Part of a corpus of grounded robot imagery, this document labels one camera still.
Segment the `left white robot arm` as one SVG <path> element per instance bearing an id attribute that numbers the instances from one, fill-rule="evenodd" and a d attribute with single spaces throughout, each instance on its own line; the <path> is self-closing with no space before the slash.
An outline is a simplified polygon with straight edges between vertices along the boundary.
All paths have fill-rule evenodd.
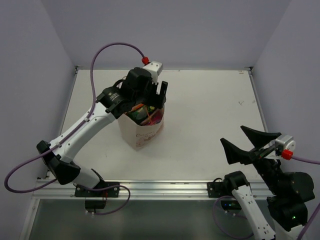
<path id="1" fill-rule="evenodd" d="M 43 155 L 45 165 L 61 185 L 77 184 L 95 197 L 103 193 L 102 177 L 94 169 L 76 164 L 74 158 L 100 130 L 133 107 L 144 104 L 156 109 L 163 108 L 168 83 L 158 83 L 162 70 L 162 64 L 155 61 L 131 69 L 125 79 L 118 80 L 95 97 L 93 109 L 61 136 L 37 144 L 36 148 Z"/>

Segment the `white paper bag orange handles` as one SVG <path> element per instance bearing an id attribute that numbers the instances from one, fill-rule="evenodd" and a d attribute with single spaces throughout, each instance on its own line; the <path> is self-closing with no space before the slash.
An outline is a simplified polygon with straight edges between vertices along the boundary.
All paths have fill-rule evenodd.
<path id="1" fill-rule="evenodd" d="M 138 104 L 134 106 L 131 111 L 136 110 L 142 106 L 147 106 L 144 104 Z M 164 115 L 165 115 L 165 109 L 164 108 L 155 108 L 157 109 L 163 109 Z M 127 113 L 123 114 L 118 120 L 119 129 L 121 132 L 121 136 L 123 140 L 134 150 L 140 150 L 146 145 L 148 145 L 152 139 L 154 139 L 156 136 L 160 134 L 164 127 L 164 115 L 162 120 L 155 125 L 144 125 L 141 126 L 140 123 L 142 121 L 135 121 L 132 120 L 130 117 L 127 116 Z"/>

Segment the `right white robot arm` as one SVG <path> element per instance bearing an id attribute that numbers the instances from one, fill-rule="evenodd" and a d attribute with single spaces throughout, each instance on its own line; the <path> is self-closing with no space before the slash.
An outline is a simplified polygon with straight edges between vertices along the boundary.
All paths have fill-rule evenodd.
<path id="1" fill-rule="evenodd" d="M 293 136 L 280 132 L 262 132 L 242 125 L 240 127 L 253 149 L 245 151 L 225 138 L 223 146 L 228 164 L 253 165 L 272 193 L 266 198 L 275 230 L 268 226 L 254 201 L 251 187 L 241 171 L 224 177 L 223 192 L 240 204 L 257 240 L 300 240 L 313 221 L 308 217 L 306 202 L 315 198 L 314 182 L 305 172 L 284 172 L 281 160 L 294 157 L 296 142 Z"/>

